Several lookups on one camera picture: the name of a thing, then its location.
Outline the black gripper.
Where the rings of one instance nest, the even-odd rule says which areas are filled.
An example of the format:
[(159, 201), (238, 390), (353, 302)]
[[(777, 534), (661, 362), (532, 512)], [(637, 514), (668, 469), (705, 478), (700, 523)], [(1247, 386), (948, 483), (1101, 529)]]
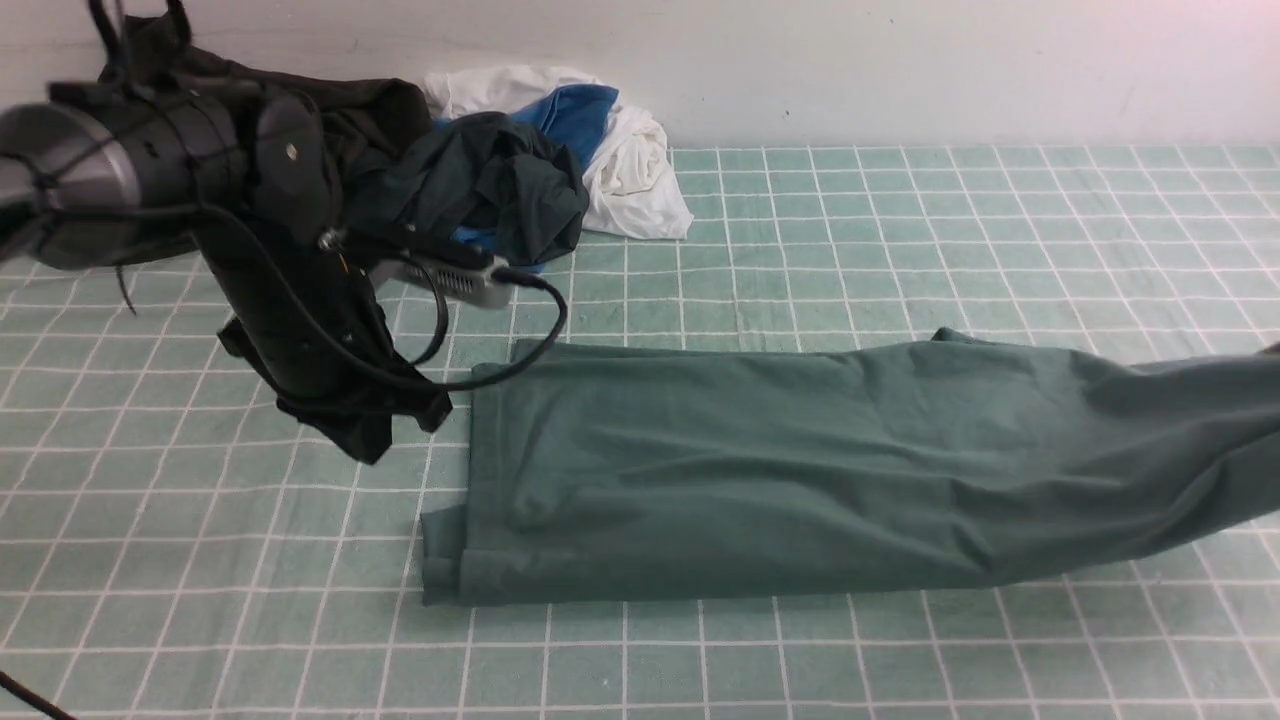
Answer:
[(233, 215), (202, 225), (200, 252), (233, 313), (223, 347), (260, 374), (283, 413), (355, 461), (385, 455), (396, 416), (426, 433), (449, 416), (451, 396), (396, 351), (369, 274), (340, 252)]

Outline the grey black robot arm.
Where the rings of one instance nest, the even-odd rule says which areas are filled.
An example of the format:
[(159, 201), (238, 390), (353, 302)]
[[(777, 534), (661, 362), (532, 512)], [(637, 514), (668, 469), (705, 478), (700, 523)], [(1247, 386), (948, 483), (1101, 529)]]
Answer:
[(3, 113), (3, 256), (79, 272), (196, 251), (230, 305), (223, 347), (276, 406), (375, 464), (396, 416), (436, 430), (445, 389), (401, 356), (348, 231), (321, 122), (255, 81), (54, 83)]

